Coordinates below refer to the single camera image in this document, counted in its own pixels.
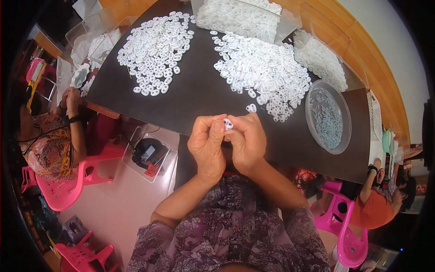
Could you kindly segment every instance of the forearm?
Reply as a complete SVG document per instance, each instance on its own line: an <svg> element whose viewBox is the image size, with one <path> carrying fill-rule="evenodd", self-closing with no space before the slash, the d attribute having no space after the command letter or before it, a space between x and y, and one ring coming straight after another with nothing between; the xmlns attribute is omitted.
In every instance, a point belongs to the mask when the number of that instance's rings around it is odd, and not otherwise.
<svg viewBox="0 0 435 272"><path fill-rule="evenodd" d="M163 220L175 228L198 205L215 184L204 182L198 179L197 176L194 176L186 184L160 202L151 215L151 222L156 219Z"/></svg>
<svg viewBox="0 0 435 272"><path fill-rule="evenodd" d="M373 185L373 181L375 180L375 177L376 177L376 172L370 171L367 176L367 180L364 186L362 187L361 192L359 193L359 198L362 201L362 203L366 203L368 198L370 197L371 186Z"/></svg>
<svg viewBox="0 0 435 272"><path fill-rule="evenodd" d="M77 116L76 111L68 112L68 118L71 119ZM81 122L74 122L70 124L71 130L71 143L73 145L73 164L77 164L86 158L86 144L84 140L84 131Z"/></svg>
<svg viewBox="0 0 435 272"><path fill-rule="evenodd" d="M67 111L63 108L60 108L60 106L57 106L54 110L51 112L52 114L58 115L60 117L64 117L67 114Z"/></svg>
<svg viewBox="0 0 435 272"><path fill-rule="evenodd" d="M66 100L62 100L54 110L51 112L52 114L58 115L60 117L64 117L67 115L67 102Z"/></svg>
<svg viewBox="0 0 435 272"><path fill-rule="evenodd" d="M309 206L307 199L298 188L264 159L248 177L258 184L281 210Z"/></svg>

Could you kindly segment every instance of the black device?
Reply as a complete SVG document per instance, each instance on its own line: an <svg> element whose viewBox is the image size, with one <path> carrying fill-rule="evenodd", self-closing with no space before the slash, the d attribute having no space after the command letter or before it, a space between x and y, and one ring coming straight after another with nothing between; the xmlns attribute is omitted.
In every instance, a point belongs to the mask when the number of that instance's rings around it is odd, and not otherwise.
<svg viewBox="0 0 435 272"><path fill-rule="evenodd" d="M156 166L168 150L169 149L158 140L144 138L136 144L131 159L138 166L148 169L148 163Z"/></svg>

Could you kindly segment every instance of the white wall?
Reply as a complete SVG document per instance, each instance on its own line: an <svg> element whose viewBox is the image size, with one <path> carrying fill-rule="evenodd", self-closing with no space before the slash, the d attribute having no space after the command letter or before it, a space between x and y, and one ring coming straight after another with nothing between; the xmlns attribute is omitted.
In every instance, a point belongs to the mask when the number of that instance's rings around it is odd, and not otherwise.
<svg viewBox="0 0 435 272"><path fill-rule="evenodd" d="M422 142L426 75L405 24L387 0L338 0L366 29L384 55L402 95L412 144Z"/></svg>

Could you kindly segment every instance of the pink plastic stool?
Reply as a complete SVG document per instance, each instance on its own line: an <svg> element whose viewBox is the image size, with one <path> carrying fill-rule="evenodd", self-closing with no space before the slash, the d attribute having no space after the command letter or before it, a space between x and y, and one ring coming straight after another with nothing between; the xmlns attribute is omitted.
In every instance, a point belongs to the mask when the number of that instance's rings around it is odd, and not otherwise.
<svg viewBox="0 0 435 272"><path fill-rule="evenodd" d="M35 175L34 171L30 168L26 169L26 171L28 171L30 176L36 176L36 182L38 183L39 189L44 195L48 206L54 211L61 212L77 201L83 191L83 186L113 182L112 178L101 178L98 176L97 167L100 161L121 158L123 154L124 148L121 146L107 144L100 155L88 156L84 161L79 163L77 180L59 180L54 182L53 180ZM85 176L86 169L91 166L94 170L90 175Z"/></svg>
<svg viewBox="0 0 435 272"><path fill-rule="evenodd" d="M35 178L35 172L33 172L33 170L30 167L28 166L23 167L22 172L23 172L23 183L21 183L21 193L24 193L24 191L26 191L28 188L32 186L36 186L37 183Z"/></svg>
<svg viewBox="0 0 435 272"><path fill-rule="evenodd" d="M340 263L346 267L357 267L365 261L368 252L367 229L363 229L361 240L348 228L352 210L355 202L340 194L341 182L327 181L322 188L324 191L334 195L328 211L316 218L314 222L317 229L335 234L338 237L337 255ZM346 203L348 209L346 213L338 210L338 204ZM336 214L343 223L336 220Z"/></svg>
<svg viewBox="0 0 435 272"><path fill-rule="evenodd" d="M115 248L109 244L98 254L93 253L84 246L91 235L92 231L89 231L77 246L67 248L64 244L56 244L56 249L78 272L95 272L95 269L89 264L93 260L98 260L105 272L114 272L118 264L115 264L109 271L106 270L104 264Z"/></svg>

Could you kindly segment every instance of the black wristband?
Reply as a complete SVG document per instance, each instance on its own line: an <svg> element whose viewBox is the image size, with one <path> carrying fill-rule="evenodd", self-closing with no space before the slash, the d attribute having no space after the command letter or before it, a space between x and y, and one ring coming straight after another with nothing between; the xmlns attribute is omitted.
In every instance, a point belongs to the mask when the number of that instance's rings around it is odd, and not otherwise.
<svg viewBox="0 0 435 272"><path fill-rule="evenodd" d="M368 172L370 172L370 170L375 170L376 171L376 173L378 173L378 169L375 167L375 166L373 166L373 165L370 165L369 167L368 167Z"/></svg>
<svg viewBox="0 0 435 272"><path fill-rule="evenodd" d="M80 115L76 115L76 116L74 116L74 117L68 119L68 123L69 123L69 124L72 124L72 123L78 122L78 121L80 121L80 120L81 120Z"/></svg>

